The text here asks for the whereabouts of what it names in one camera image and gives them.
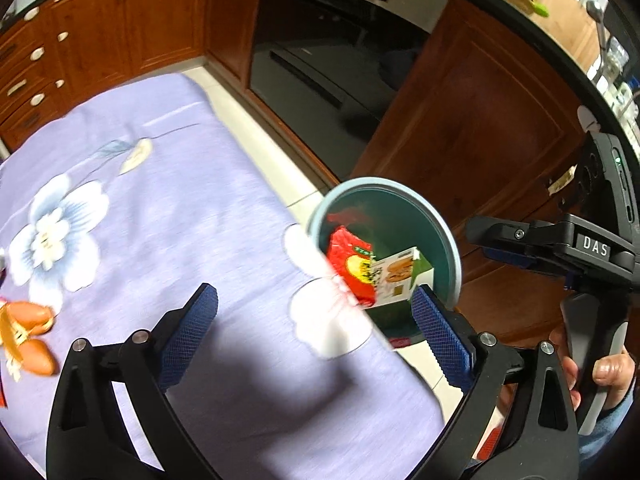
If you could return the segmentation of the right hand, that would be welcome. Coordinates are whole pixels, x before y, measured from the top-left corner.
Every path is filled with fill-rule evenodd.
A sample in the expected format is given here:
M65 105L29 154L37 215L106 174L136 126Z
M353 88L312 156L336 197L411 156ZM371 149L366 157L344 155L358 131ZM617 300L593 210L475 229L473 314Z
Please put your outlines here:
M574 410L577 410L582 402L582 396L575 387L579 367L568 353L565 327L563 325L556 326L550 333L549 340L558 352L567 387L570 389L570 400L572 400ZM608 396L603 405L605 411L616 408L625 399L634 382L634 374L636 374L636 362L631 359L626 348L623 348L620 353L597 360L591 376L598 386L608 390Z

